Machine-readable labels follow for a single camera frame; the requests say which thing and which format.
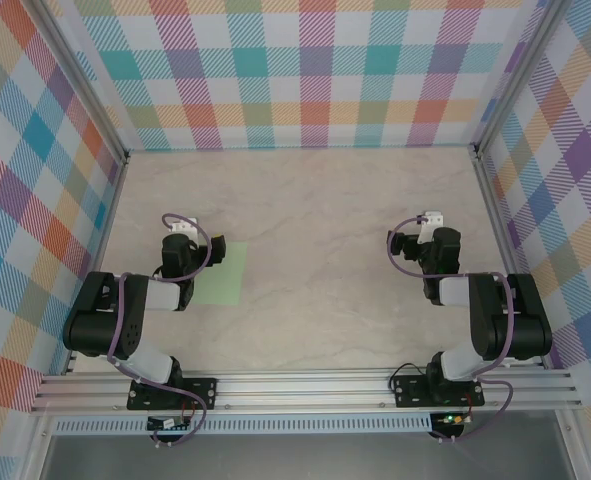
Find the light green paper sheet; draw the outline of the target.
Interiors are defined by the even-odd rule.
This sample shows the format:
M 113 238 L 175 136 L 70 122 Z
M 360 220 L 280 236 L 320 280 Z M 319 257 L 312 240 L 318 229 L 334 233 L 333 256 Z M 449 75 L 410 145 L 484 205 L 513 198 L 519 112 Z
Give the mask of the light green paper sheet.
M 239 303 L 247 244 L 232 242 L 219 264 L 205 268 L 195 278 L 191 304 L 236 306 Z

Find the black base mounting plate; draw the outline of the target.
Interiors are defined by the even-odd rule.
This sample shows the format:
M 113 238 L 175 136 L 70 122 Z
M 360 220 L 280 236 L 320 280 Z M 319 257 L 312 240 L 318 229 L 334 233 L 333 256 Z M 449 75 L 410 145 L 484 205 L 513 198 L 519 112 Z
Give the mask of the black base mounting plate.
M 215 407 L 217 394 L 216 378 L 186 378 L 178 389 L 200 397 L 208 410 Z M 153 387 L 132 381 L 130 384 L 126 409 L 130 411 L 202 410 L 198 400 L 185 394 Z
M 479 407 L 485 398 L 479 382 L 431 382 L 424 375 L 402 375 L 393 380 L 397 408 Z

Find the dark circuit board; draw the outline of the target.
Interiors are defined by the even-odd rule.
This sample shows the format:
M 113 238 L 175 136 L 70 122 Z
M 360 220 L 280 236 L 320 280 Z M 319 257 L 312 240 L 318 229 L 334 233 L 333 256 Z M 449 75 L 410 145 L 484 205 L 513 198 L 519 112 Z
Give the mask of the dark circuit board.
M 185 431 L 190 425 L 190 419 L 184 419 L 179 416 L 149 416 L 146 422 L 146 429 L 148 431 Z

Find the grey metal panel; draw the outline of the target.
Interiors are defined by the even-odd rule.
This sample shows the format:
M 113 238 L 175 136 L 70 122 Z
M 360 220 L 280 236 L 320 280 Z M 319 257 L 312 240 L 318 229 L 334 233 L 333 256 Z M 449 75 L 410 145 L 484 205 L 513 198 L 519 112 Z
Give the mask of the grey metal panel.
M 58 437 L 40 480 L 575 480 L 557 446 L 440 445 L 426 435 Z

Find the aluminium side rail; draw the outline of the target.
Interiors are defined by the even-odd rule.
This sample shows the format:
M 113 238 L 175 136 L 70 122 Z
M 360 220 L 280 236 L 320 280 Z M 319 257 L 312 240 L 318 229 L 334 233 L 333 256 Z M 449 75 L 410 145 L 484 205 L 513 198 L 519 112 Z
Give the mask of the aluminium side rail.
M 119 168 L 118 175 L 116 177 L 116 185 L 114 190 L 114 195 L 110 203 L 110 207 L 108 213 L 105 218 L 104 228 L 102 230 L 102 236 L 100 238 L 100 243 L 98 245 L 98 249 L 94 260 L 91 263 L 92 270 L 98 270 L 102 266 L 102 262 L 105 256 L 105 251 L 107 248 L 107 244 L 110 237 L 111 228 L 113 226 L 114 218 L 116 215 L 116 210 L 119 205 L 120 196 L 123 190 L 124 182 L 126 180 L 128 166 L 131 159 L 131 153 L 126 151 L 125 156 L 122 162 L 122 165 Z M 64 358 L 64 362 L 62 363 L 62 368 L 59 372 L 60 375 L 66 375 L 71 373 L 74 369 L 74 364 L 76 360 L 77 354 L 71 351 L 70 349 L 66 350 L 66 357 Z
M 472 161 L 472 165 L 516 305 L 516 326 L 509 353 L 511 357 L 519 360 L 521 357 L 518 357 L 517 353 L 520 355 L 530 353 L 530 356 L 524 358 L 524 361 L 531 358 L 543 360 L 551 351 L 552 331 L 538 288 L 534 278 L 530 274 L 522 272 L 518 266 L 517 255 L 512 246 L 508 229 L 503 222 L 499 201 L 493 191 L 483 160 L 480 163 Z

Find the long aluminium base rail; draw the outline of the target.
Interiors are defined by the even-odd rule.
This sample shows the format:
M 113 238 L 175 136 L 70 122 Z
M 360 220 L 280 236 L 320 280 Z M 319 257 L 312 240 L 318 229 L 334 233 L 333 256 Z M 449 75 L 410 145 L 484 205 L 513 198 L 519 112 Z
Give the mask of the long aluminium base rail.
M 392 413 L 407 397 L 411 410 L 426 406 L 388 369 L 317 369 L 303 371 L 189 371 L 187 377 L 216 379 L 217 414 Z M 512 410 L 572 410 L 582 406 L 571 374 L 540 365 L 496 369 L 478 392 L 483 411 L 502 405 Z M 73 372 L 42 380 L 31 409 L 34 415 L 128 414 L 130 381 L 114 372 Z

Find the aluminium frame post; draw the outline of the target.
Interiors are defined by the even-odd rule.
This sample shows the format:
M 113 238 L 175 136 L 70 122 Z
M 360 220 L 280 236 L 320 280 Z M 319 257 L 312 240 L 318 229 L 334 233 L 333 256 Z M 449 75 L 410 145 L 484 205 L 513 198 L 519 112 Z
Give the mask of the aluminium frame post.
M 93 90 L 87 75 L 59 28 L 55 17 L 43 0 L 20 0 L 22 6 L 34 21 L 48 46 L 51 48 L 61 70 L 78 94 L 82 104 L 94 121 L 103 140 L 121 165 L 127 165 L 129 153 L 119 138 L 116 129 L 106 114 L 99 97 Z
M 482 161 L 484 152 L 499 134 L 572 2 L 573 0 L 546 0 L 543 7 L 535 8 L 534 12 L 538 15 L 532 17 L 526 26 L 525 40 L 516 44 L 513 55 L 506 64 L 511 70 L 498 84 L 498 95 L 487 105 L 480 124 L 481 130 L 476 133 L 470 145 L 474 163 Z

